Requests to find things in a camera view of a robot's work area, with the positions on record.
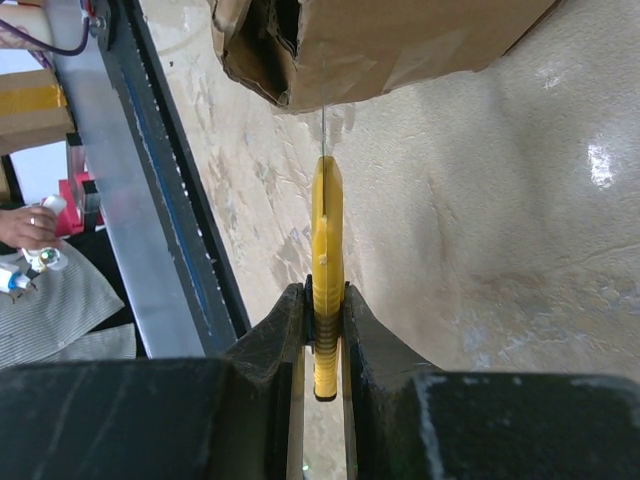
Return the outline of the person's bare hand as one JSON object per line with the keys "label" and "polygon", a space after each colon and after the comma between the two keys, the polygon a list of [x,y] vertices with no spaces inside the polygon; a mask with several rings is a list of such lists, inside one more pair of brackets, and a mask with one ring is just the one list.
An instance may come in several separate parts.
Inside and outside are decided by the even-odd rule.
{"label": "person's bare hand", "polygon": [[58,248],[57,215],[44,206],[1,208],[1,254],[26,249]]}

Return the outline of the brown cardboard express box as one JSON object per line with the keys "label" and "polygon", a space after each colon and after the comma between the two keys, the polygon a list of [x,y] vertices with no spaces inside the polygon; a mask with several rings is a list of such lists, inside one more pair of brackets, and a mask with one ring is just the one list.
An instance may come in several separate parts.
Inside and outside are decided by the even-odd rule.
{"label": "brown cardboard express box", "polygon": [[228,77],[290,113],[481,71],[556,7],[535,0],[213,1]]}

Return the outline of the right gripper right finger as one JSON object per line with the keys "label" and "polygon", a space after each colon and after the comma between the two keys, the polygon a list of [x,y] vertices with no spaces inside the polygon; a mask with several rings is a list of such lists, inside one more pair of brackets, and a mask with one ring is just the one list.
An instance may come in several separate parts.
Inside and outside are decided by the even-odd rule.
{"label": "right gripper right finger", "polygon": [[342,310],[351,479],[635,479],[639,387],[626,378],[444,371],[372,313]]}

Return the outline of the red plastic fixture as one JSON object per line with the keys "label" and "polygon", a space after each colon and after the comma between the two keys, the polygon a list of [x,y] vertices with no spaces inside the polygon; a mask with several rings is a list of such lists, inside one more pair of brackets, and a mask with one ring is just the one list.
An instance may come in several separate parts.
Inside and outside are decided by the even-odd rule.
{"label": "red plastic fixture", "polygon": [[104,225],[99,192],[88,172],[59,180],[58,188],[60,196],[67,202],[59,215],[56,231],[59,236],[94,232]]}

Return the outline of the cream printed box below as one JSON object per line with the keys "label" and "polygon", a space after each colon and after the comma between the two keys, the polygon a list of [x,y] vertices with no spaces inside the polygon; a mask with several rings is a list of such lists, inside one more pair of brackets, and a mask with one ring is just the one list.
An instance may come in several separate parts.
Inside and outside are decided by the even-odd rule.
{"label": "cream printed box below", "polygon": [[[53,35],[46,14],[39,6],[21,5],[18,3],[1,4],[1,20],[15,30],[40,41],[52,45]],[[43,51],[44,48],[25,40],[13,31],[1,27],[1,48]]]}

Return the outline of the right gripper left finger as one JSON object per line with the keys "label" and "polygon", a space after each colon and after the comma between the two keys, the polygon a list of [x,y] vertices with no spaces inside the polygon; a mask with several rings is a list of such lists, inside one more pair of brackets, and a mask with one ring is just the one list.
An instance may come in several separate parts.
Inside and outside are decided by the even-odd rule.
{"label": "right gripper left finger", "polygon": [[305,290],[212,358],[1,374],[5,479],[300,479]]}

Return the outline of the brown taped carton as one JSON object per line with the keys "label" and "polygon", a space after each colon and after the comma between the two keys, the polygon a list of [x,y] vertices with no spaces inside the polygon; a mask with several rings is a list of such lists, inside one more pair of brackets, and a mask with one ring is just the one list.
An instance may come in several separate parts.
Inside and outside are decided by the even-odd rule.
{"label": "brown taped carton", "polygon": [[1,76],[1,155],[64,141],[75,131],[64,90],[51,70]]}

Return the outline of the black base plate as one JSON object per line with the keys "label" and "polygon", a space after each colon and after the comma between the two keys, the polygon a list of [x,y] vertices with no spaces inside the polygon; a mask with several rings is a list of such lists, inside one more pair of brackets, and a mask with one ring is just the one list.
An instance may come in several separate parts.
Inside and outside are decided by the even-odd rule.
{"label": "black base plate", "polygon": [[145,180],[205,354],[250,328],[221,235],[159,56],[137,1],[97,1],[100,50],[120,96]]}

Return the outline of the yellow utility knife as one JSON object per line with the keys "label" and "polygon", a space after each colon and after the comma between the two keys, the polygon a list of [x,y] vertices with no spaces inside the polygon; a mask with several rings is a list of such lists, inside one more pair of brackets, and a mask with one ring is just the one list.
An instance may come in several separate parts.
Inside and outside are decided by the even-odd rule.
{"label": "yellow utility knife", "polygon": [[314,395],[337,395],[338,342],[344,301],[343,180],[327,147],[327,109],[321,109],[321,156],[312,183],[311,267],[314,312]]}

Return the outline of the aluminium rail frame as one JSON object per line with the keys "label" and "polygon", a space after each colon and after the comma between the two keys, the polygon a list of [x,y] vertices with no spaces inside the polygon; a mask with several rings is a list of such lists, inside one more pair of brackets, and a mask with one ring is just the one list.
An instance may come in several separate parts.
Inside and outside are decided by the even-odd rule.
{"label": "aluminium rail frame", "polygon": [[183,256],[169,237],[166,209],[155,201],[157,189],[143,170],[137,125],[126,116],[97,39],[83,33],[81,5],[49,1],[45,11],[55,46],[86,45],[77,56],[56,55],[54,64],[146,352],[151,358],[213,356],[185,288]]}

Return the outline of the grey knitted cloth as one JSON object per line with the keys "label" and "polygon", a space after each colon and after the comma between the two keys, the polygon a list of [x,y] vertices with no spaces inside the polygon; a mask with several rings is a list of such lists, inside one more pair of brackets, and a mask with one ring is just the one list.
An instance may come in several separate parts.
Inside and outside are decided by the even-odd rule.
{"label": "grey knitted cloth", "polygon": [[125,303],[77,249],[62,248],[67,266],[34,279],[20,296],[1,295],[1,367],[37,362],[133,359],[130,320],[109,326]]}

